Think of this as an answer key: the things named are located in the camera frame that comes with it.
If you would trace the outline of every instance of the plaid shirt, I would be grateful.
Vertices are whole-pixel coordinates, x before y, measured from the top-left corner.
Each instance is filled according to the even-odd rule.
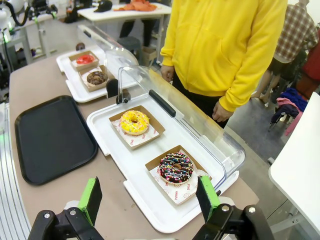
[[[301,3],[288,5],[275,55],[291,62],[303,48],[313,48],[319,40],[314,21]]]

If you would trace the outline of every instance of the table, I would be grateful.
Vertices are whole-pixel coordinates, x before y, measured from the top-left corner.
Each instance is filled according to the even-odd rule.
[[[162,40],[162,28],[164,26],[165,15],[171,14],[171,7],[160,4],[152,3],[157,6],[154,11],[105,11],[94,12],[97,8],[86,8],[78,10],[78,14],[88,19],[93,24],[106,23],[119,20],[134,20],[134,19],[157,19],[160,18],[159,32],[156,43],[157,60],[160,57],[160,48]],[[112,9],[123,7],[124,4],[113,5]]]
[[[15,119],[21,112],[37,104],[57,96],[70,95],[65,80],[66,77],[60,73],[56,59],[53,57],[20,68],[10,76],[12,155],[30,223],[33,224],[41,210],[52,210],[57,214],[62,211],[68,201],[79,200],[88,179],[98,176],[103,197],[95,226],[104,238],[123,240],[174,237],[185,240],[194,236],[204,224],[201,214],[173,234],[163,234],[154,230],[126,192],[123,185],[125,178],[112,158],[105,157],[100,150],[95,159],[85,166],[45,185],[33,186],[24,181],[18,161]],[[109,99],[101,97],[79,104],[78,107],[86,119],[90,113],[115,103],[115,100],[115,97]],[[258,202],[255,193],[240,178],[223,195],[232,198],[238,208]]]
[[[314,92],[290,139],[269,169],[271,181],[299,211],[272,226],[274,233],[305,218],[320,234],[319,119],[320,96]]]

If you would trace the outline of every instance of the person's hand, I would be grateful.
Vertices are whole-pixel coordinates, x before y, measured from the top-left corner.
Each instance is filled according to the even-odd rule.
[[[172,81],[172,78],[174,77],[175,67],[174,66],[166,66],[162,65],[161,67],[161,75],[164,80],[167,82]]]
[[[228,120],[233,114],[233,111],[225,110],[218,101],[214,106],[212,118],[219,123]]]

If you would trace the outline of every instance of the black tray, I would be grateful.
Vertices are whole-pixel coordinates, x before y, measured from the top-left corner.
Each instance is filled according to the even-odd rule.
[[[24,180],[41,185],[93,159],[98,144],[76,102],[59,96],[21,113],[16,145]]]

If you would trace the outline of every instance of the yellow glazed donut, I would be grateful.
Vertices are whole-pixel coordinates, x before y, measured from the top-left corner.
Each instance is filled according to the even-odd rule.
[[[121,119],[122,130],[130,135],[140,135],[147,131],[149,126],[149,118],[140,111],[127,111],[122,115]]]

